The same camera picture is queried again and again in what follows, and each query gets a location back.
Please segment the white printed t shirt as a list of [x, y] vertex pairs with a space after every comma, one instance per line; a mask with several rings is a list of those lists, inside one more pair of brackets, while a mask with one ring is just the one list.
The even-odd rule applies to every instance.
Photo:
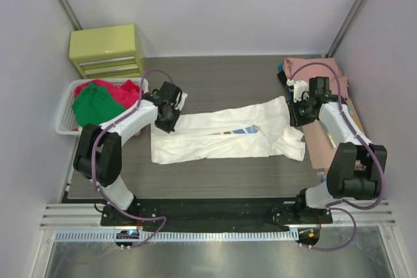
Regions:
[[302, 161], [303, 133], [290, 125], [283, 96], [261, 104], [182, 115], [172, 133], [151, 128], [151, 160], [167, 165], [202, 159], [285, 156]]

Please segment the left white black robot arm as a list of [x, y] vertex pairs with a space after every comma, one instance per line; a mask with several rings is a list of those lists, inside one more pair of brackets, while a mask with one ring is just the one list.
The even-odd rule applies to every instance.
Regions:
[[131, 220], [159, 220], [140, 216], [137, 197], [121, 178], [122, 147], [148, 125], [174, 132], [185, 99], [180, 87], [165, 81], [159, 89], [141, 93], [129, 109], [109, 121], [82, 128], [73, 168], [93, 183], [107, 208]]

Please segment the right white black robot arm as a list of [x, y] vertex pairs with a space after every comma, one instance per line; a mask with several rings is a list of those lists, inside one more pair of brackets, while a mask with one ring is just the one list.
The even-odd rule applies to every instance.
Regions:
[[351, 205], [353, 200], [372, 200], [368, 210], [377, 206], [384, 194], [385, 147], [373, 144], [361, 132], [341, 96], [332, 94], [327, 77], [287, 80], [286, 85], [292, 95], [287, 102], [291, 125], [319, 121], [336, 145], [325, 182], [303, 189], [296, 196], [294, 213], [319, 215], [335, 204]]

